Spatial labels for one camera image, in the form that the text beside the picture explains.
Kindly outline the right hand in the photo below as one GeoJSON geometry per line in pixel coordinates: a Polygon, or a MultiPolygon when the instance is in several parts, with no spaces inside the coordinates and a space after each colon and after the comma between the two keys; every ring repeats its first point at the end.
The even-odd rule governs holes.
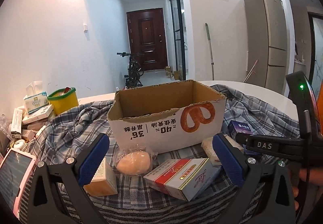
{"type": "Polygon", "coordinates": [[[310,196],[311,200],[313,200],[313,195],[315,195],[313,200],[313,206],[315,206],[322,196],[322,167],[312,168],[309,172],[307,172],[307,169],[301,168],[299,164],[290,162],[287,168],[295,198],[299,193],[297,187],[299,180],[306,181],[306,177],[309,175],[309,186],[315,186],[316,188],[316,191],[313,191],[312,195],[310,196]]]}

